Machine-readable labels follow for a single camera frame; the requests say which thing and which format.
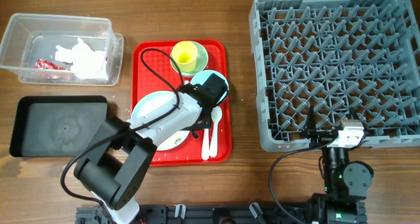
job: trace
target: yellow cup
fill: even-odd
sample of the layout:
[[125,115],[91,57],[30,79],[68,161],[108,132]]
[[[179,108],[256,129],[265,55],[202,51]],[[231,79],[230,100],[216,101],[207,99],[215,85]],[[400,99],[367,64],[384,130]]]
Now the yellow cup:
[[182,72],[191,72],[197,64],[197,47],[190,41],[181,41],[173,49],[171,56]]

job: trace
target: red candy package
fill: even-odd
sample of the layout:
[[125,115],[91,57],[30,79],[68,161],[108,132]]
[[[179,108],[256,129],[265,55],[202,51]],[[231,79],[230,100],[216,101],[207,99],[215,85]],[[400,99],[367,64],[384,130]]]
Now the red candy package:
[[[56,66],[55,64],[49,62],[48,60],[38,59],[34,66],[35,69],[46,69],[46,70],[67,70],[63,67]],[[47,78],[47,79],[67,79],[71,80],[73,74],[67,73],[55,73],[55,72],[34,72],[36,76]]]

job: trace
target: green plate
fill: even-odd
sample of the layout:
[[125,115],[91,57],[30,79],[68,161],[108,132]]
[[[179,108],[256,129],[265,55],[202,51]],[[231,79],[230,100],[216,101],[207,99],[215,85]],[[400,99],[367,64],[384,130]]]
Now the green plate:
[[[204,68],[207,66],[207,63],[209,62],[209,54],[207,53],[207,50],[205,50],[203,45],[201,45],[201,44],[199,44],[195,41],[191,41],[191,42],[197,47],[197,50],[198,50],[196,67],[194,68],[193,71],[188,72],[188,73],[181,71],[181,74],[183,76],[190,76],[190,77],[192,77],[195,74],[197,74],[198,72],[204,70]],[[169,62],[171,63],[172,69],[174,71],[178,72],[177,69],[175,68],[175,65],[172,63],[172,61],[169,60]]]

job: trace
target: white plate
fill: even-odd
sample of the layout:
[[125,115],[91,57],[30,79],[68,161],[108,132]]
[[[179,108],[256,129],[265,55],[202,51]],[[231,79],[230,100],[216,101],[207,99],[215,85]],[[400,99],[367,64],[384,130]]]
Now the white plate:
[[[150,113],[156,108],[164,105],[166,102],[169,102],[173,98],[174,94],[170,91],[157,91],[146,95],[144,98],[137,103],[134,107],[133,113],[131,114],[131,119],[138,118],[141,116]],[[176,146],[180,145],[188,136],[189,131],[178,131],[172,136],[170,136],[165,142],[161,143],[157,150],[165,151]]]

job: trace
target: wooden table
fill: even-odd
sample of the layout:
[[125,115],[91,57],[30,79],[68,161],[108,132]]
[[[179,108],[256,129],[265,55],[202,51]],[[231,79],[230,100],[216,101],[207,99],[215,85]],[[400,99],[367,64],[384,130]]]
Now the wooden table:
[[[136,199],[140,204],[248,204],[272,202],[268,170],[279,154],[259,144],[255,107],[255,65],[248,14],[253,0],[0,0],[0,34],[16,12],[109,18],[125,38],[121,79],[115,87],[30,85],[0,70],[0,223],[73,223],[75,209],[93,206],[68,196],[59,177],[68,158],[9,155],[16,105],[26,95],[104,95],[112,112],[129,118],[132,51],[143,41],[214,38],[226,47],[231,84],[232,155],[221,164],[149,170]],[[420,13],[418,0],[413,2]],[[305,201],[323,192],[319,152],[288,158],[275,170],[282,201]],[[375,170],[366,200],[370,223],[420,220],[420,148],[368,149],[350,153]],[[71,175],[70,189],[88,194]]]

